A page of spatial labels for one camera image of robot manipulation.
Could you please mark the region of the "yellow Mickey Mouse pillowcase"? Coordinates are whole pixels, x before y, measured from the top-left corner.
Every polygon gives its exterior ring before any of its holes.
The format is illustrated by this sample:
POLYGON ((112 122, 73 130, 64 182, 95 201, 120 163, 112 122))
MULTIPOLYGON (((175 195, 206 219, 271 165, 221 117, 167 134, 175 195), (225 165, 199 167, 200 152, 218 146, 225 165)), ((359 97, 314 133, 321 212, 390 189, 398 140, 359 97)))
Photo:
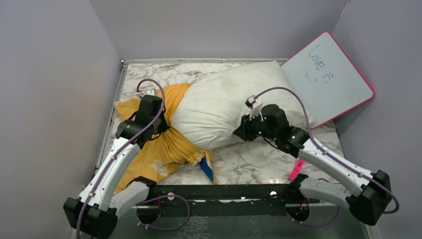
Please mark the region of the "yellow Mickey Mouse pillowcase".
POLYGON ((135 178, 142 176, 155 182, 164 180, 176 172, 179 165, 190 163, 195 165, 206 159, 204 172, 213 183, 217 183, 213 172, 213 152, 203 150, 190 142, 182 133, 173 127, 171 120, 183 96, 192 83, 182 83, 166 86, 165 119, 170 129, 162 133, 157 139, 148 141, 138 155, 131 161, 124 175, 120 179, 115 192, 124 190, 135 178))

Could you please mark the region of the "white pillow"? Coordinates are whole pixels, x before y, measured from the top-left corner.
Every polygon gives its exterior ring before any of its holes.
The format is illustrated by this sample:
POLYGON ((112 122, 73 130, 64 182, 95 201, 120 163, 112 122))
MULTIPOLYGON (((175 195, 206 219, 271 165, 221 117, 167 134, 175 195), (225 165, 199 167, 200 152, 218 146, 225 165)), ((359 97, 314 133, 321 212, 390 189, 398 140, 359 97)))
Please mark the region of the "white pillow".
POLYGON ((236 66, 202 77, 188 86, 168 122, 203 150, 241 142, 233 132, 240 126, 241 117, 249 113, 245 101, 273 87, 278 89, 259 97, 263 105, 277 104, 290 125, 305 128, 298 100, 280 89, 291 86, 276 61, 236 66))

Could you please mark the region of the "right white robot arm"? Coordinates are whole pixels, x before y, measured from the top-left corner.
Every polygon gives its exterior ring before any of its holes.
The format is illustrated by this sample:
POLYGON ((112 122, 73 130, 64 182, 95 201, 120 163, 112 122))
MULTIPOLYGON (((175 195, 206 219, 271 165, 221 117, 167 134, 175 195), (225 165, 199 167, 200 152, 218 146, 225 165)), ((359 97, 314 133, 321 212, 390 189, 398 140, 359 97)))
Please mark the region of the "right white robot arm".
POLYGON ((347 208, 354 218, 374 226, 393 198, 386 172, 364 169, 322 146, 305 130, 291 126, 285 112, 275 104, 266 105, 254 118, 242 116, 234 135, 244 141, 258 137, 273 140, 278 150, 312 164, 337 181, 327 183, 300 175, 287 189, 292 202, 322 200, 347 208))

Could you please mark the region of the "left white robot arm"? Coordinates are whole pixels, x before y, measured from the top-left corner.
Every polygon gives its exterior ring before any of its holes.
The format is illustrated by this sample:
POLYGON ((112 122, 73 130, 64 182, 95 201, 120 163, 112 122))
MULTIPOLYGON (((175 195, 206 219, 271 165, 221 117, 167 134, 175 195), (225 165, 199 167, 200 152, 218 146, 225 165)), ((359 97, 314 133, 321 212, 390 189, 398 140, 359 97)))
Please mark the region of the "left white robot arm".
POLYGON ((164 100, 158 96, 141 97, 139 108, 122 121, 115 133, 111 149, 90 183, 75 199, 68 198, 63 209, 70 226, 80 233, 107 239, 118 218, 137 202, 151 204, 156 200, 156 183, 142 177, 129 189, 115 193, 117 185, 131 161, 146 142, 169 127, 164 117, 164 100))

